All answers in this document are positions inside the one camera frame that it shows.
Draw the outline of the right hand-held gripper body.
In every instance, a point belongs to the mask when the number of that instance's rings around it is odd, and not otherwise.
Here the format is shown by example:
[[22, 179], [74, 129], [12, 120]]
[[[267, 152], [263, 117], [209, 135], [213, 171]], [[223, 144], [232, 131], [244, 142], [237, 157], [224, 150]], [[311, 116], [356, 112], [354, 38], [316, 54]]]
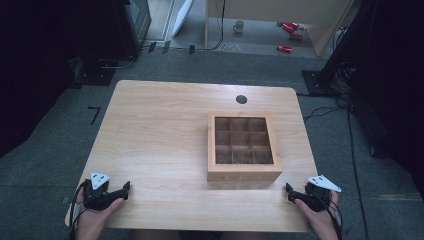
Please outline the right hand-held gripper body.
[[330, 206], [331, 192], [341, 192], [341, 188], [324, 175], [308, 177], [304, 186], [306, 198], [304, 202], [315, 212], [325, 210]]

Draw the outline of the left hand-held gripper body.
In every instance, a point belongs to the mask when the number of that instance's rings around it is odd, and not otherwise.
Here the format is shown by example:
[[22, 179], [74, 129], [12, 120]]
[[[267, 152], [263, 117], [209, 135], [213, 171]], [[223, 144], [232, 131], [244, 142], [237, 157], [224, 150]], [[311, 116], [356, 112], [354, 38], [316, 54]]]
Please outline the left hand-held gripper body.
[[84, 182], [83, 204], [86, 208], [101, 211], [110, 206], [113, 200], [107, 192], [109, 179], [109, 175], [90, 173], [90, 178]]

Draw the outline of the person's right hand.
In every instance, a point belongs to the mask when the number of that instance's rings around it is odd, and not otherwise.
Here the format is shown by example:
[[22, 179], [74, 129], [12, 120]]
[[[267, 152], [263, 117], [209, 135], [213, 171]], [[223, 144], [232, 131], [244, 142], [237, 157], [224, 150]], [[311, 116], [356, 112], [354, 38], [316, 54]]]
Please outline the person's right hand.
[[329, 210], [315, 212], [311, 210], [302, 200], [295, 200], [295, 204], [307, 218], [309, 225], [319, 240], [339, 240], [336, 229], [336, 210], [338, 201], [338, 194], [335, 191], [332, 191]]

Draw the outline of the person's left hand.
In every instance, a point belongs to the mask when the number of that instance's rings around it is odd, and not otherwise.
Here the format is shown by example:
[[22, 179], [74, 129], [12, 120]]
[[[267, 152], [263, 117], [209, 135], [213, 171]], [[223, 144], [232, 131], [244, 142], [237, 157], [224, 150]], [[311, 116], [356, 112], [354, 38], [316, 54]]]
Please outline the person's left hand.
[[77, 221], [76, 240], [98, 240], [108, 219], [125, 203], [122, 198], [116, 199], [108, 208], [102, 211], [86, 210]]

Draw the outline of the wooden compartment box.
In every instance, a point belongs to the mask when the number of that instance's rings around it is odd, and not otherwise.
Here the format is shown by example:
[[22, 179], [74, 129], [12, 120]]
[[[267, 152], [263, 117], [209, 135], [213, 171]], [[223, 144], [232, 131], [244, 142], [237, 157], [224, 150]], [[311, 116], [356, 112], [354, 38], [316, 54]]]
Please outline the wooden compartment box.
[[274, 182], [282, 171], [279, 145], [270, 113], [208, 114], [209, 182]]

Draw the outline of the black stand base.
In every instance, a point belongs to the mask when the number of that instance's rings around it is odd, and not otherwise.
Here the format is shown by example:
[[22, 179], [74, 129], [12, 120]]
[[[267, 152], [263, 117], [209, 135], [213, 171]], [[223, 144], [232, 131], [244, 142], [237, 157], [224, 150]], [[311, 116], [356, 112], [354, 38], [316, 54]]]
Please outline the black stand base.
[[83, 85], [109, 86], [115, 74], [115, 68], [103, 66], [96, 59], [85, 61], [80, 59], [75, 68], [73, 88], [81, 88]]
[[329, 84], [324, 84], [319, 78], [319, 71], [303, 70], [302, 77], [311, 96], [337, 96], [338, 92]]

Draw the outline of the dark cabinet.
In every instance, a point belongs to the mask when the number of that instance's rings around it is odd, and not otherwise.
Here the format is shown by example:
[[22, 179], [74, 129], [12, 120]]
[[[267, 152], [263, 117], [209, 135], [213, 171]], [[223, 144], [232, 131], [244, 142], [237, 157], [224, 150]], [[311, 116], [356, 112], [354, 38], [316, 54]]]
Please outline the dark cabinet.
[[147, 0], [112, 0], [125, 56], [137, 57], [151, 25]]

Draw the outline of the white board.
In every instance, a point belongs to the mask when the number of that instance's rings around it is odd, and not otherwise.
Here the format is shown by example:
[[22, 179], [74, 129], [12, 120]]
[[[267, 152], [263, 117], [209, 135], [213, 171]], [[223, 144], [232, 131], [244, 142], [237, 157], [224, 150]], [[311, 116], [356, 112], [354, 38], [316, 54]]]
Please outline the white board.
[[179, 33], [193, 4], [194, 4], [194, 0], [185, 0], [183, 5], [181, 6], [180, 10], [177, 13], [174, 28], [172, 30], [172, 37], [175, 37]]

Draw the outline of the light wooden shelf unit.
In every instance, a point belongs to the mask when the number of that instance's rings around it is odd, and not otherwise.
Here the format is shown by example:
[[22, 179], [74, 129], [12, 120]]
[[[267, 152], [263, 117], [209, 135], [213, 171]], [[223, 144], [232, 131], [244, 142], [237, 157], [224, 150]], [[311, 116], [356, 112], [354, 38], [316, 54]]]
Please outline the light wooden shelf unit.
[[208, 46], [209, 19], [225, 18], [268, 22], [297, 22], [307, 33], [317, 56], [344, 21], [355, 0], [205, 0], [205, 40]]

